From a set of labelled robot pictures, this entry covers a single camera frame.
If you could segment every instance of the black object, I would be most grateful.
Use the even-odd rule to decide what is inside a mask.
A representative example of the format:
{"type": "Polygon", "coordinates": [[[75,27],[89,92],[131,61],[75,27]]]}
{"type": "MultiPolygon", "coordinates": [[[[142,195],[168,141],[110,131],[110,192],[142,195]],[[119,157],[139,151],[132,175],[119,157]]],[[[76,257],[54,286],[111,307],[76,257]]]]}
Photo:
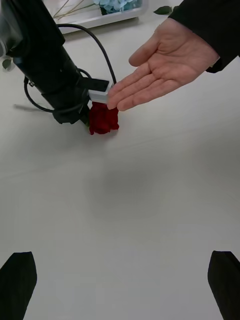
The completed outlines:
{"type": "Polygon", "coordinates": [[[0,269],[0,320],[23,320],[36,283],[33,254],[11,255],[0,269]]]}
{"type": "Polygon", "coordinates": [[[240,262],[231,252],[213,251],[208,283],[224,320],[240,319],[240,262]]]}
{"type": "Polygon", "coordinates": [[[205,40],[220,56],[210,73],[223,70],[240,55],[239,0],[184,0],[170,18],[205,40]]]}
{"type": "MultiPolygon", "coordinates": [[[[50,112],[59,123],[74,124],[85,114],[89,101],[88,87],[63,47],[65,39],[59,28],[84,30],[99,45],[106,58],[113,82],[116,83],[108,55],[97,37],[88,29],[74,24],[55,24],[42,0],[8,0],[7,4],[14,13],[22,34],[22,41],[11,48],[7,55],[24,73],[24,91],[30,102],[42,111],[50,112]],[[28,83],[36,87],[54,110],[39,106],[28,93],[28,83]]],[[[89,87],[95,87],[88,80],[89,87]]]]}

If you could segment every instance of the rose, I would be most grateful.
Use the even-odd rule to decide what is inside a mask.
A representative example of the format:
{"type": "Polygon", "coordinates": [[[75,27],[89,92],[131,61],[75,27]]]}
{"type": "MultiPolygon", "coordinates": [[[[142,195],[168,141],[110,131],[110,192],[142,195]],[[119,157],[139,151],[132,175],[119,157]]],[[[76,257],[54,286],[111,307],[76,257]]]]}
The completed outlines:
{"type": "Polygon", "coordinates": [[[89,112],[89,131],[91,135],[104,135],[118,130],[118,109],[109,110],[106,104],[93,102],[89,112]]]}

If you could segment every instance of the black sleeve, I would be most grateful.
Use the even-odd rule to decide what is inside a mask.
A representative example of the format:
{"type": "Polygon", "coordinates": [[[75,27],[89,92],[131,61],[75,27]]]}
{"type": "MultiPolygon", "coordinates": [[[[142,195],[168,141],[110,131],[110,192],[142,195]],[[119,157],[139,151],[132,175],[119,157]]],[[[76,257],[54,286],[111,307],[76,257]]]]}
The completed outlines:
{"type": "Polygon", "coordinates": [[[169,17],[218,53],[220,59],[208,72],[223,70],[240,55],[240,0],[184,0],[169,17]]]}

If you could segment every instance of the person's right hand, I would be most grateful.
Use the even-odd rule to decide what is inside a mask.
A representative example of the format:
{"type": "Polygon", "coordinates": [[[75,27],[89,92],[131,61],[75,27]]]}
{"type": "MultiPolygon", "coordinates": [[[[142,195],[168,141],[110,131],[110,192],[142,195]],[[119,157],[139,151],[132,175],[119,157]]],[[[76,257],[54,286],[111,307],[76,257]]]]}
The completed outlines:
{"type": "Polygon", "coordinates": [[[195,80],[218,58],[203,39],[168,18],[129,59],[138,68],[110,90],[108,108],[125,111],[162,97],[195,80]]]}

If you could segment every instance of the finger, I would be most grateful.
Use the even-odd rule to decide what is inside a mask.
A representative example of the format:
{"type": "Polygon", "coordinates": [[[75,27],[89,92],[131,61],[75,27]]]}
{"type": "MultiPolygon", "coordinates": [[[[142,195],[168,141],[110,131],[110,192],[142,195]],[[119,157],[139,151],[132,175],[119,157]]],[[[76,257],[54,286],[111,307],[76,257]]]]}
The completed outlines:
{"type": "Polygon", "coordinates": [[[138,67],[132,74],[128,75],[126,78],[115,84],[115,86],[109,91],[109,98],[115,96],[118,92],[124,88],[134,84],[146,75],[150,74],[150,69],[148,63],[144,63],[138,67]]]}
{"type": "Polygon", "coordinates": [[[160,44],[156,33],[142,45],[129,59],[129,63],[133,67],[138,67],[145,62],[156,52],[160,44]]]}
{"type": "Polygon", "coordinates": [[[117,108],[119,111],[131,109],[135,106],[148,103],[156,98],[163,97],[178,89],[180,86],[180,83],[175,80],[171,79],[164,81],[163,79],[159,79],[151,84],[148,88],[145,88],[120,101],[117,104],[117,108]]]}
{"type": "Polygon", "coordinates": [[[145,75],[143,78],[141,78],[137,82],[125,87],[123,90],[121,90],[120,92],[115,94],[112,98],[110,98],[108,101],[108,108],[109,109],[116,108],[120,101],[149,87],[155,81],[156,81],[156,77],[152,73],[145,75]]]}

